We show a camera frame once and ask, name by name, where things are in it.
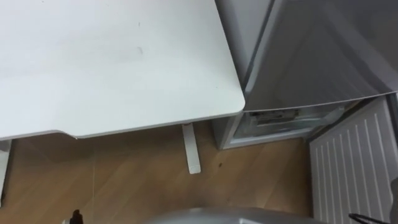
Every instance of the desk leg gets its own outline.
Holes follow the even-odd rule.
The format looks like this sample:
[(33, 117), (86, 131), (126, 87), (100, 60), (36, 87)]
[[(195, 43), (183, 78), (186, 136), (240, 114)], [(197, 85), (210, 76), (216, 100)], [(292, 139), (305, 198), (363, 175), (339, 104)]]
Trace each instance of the desk leg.
[(198, 147), (193, 132), (192, 123), (182, 125), (182, 134), (184, 135), (185, 152), (187, 153), (188, 170), (190, 174), (200, 173), (200, 161)]
[(3, 196), (4, 182), (6, 181), (8, 158), (10, 155), (11, 140), (0, 141), (0, 193)]

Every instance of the white desk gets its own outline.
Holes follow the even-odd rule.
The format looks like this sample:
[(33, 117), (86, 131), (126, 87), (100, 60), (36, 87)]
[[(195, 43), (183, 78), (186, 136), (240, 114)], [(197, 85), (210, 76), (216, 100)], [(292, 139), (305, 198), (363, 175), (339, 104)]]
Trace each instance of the white desk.
[(214, 0), (0, 2), (0, 140), (240, 112)]

